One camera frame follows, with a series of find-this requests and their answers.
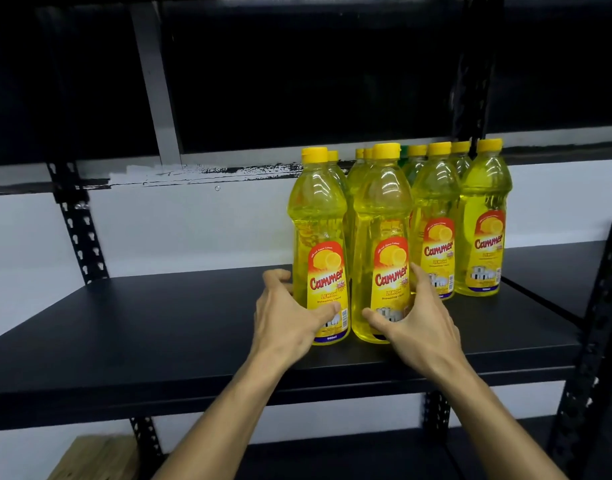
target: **bottle label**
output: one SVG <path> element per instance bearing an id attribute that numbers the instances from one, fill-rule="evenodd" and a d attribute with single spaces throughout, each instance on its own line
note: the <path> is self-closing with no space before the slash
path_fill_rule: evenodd
<path id="1" fill-rule="evenodd" d="M 448 298 L 455 287 L 455 225 L 448 217 L 430 219 L 422 240 L 422 269 L 428 273 L 439 298 Z"/>
<path id="2" fill-rule="evenodd" d="M 470 250 L 466 286 L 473 291 L 494 291 L 502 277 L 506 215 L 503 210 L 489 210 L 475 223 Z"/>
<path id="3" fill-rule="evenodd" d="M 409 305 L 408 242 L 405 237 L 389 237 L 375 249 L 371 308 L 398 322 L 408 314 Z"/>
<path id="4" fill-rule="evenodd" d="M 335 241 L 320 242 L 308 255 L 308 303 L 313 310 L 338 301 L 340 312 L 315 335 L 315 342 L 341 339 L 348 332 L 348 286 L 344 266 L 344 250 Z"/>

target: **person's left hand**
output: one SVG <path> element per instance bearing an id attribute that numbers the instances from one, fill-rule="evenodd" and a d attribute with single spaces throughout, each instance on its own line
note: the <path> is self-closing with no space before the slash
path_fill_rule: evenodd
<path id="1" fill-rule="evenodd" d="M 306 355 L 318 330 L 341 309 L 335 301 L 307 310 L 290 294 L 292 284 L 284 283 L 289 278 L 285 269 L 264 272 L 265 289 L 257 300 L 249 355 L 249 360 L 260 358 L 279 375 Z"/>

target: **bottle cap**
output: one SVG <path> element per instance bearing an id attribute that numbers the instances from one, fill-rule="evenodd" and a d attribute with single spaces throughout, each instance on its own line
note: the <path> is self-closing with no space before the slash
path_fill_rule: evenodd
<path id="1" fill-rule="evenodd" d="M 500 152 L 504 142 L 501 138 L 495 139 L 480 139 L 477 142 L 477 152 Z"/>
<path id="2" fill-rule="evenodd" d="M 398 143 L 378 143 L 373 146 L 375 160 L 399 160 L 401 145 Z"/>
<path id="3" fill-rule="evenodd" d="M 408 146 L 409 157 L 425 157 L 426 153 L 428 153 L 427 144 L 411 144 Z"/>
<path id="4" fill-rule="evenodd" d="M 470 141 L 453 141 L 451 152 L 468 153 L 469 150 L 470 150 Z"/>
<path id="5" fill-rule="evenodd" d="M 437 155 L 450 155 L 451 142 L 442 141 L 441 143 L 431 143 L 428 145 L 428 156 L 434 157 Z"/>
<path id="6" fill-rule="evenodd" d="M 326 146 L 310 146 L 301 151 L 302 163 L 323 163 L 328 161 L 328 149 Z"/>

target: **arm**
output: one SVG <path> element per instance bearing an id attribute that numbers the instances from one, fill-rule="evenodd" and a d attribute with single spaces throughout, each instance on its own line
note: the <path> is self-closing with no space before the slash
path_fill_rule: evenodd
<path id="1" fill-rule="evenodd" d="M 412 265 L 417 296 L 410 314 L 389 322 L 363 315 L 393 344 L 402 360 L 437 384 L 462 421 L 491 480 L 565 480 L 566 476 L 470 367 L 460 334 L 428 275 Z"/>
<path id="2" fill-rule="evenodd" d="M 306 310 L 290 295 L 283 269 L 266 271 L 257 300 L 250 354 L 228 387 L 199 418 L 153 480 L 230 480 L 283 373 L 310 349 L 339 303 Z"/>

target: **white wall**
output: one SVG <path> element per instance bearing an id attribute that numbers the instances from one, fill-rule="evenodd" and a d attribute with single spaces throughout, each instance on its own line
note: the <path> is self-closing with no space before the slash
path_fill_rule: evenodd
<path id="1" fill-rule="evenodd" d="M 514 166 L 511 172 L 509 246 L 606 235 L 612 217 L 612 161 Z M 220 182 L 217 191 L 213 183 L 177 181 L 92 191 L 91 208 L 110 275 L 290 262 L 292 228 L 285 204 L 293 182 Z M 81 285 L 52 195 L 0 196 L 0 334 Z M 517 385 L 497 392 L 517 417 L 529 417 L 554 413 L 561 387 Z M 399 395 L 272 406 L 264 411 L 253 441 L 414 427 L 420 400 L 419 395 Z M 196 416 L 155 420 L 165 449 L 179 441 Z M 43 480 L 72 438 L 104 431 L 130 428 L 123 420 L 0 432 L 0 480 Z"/>

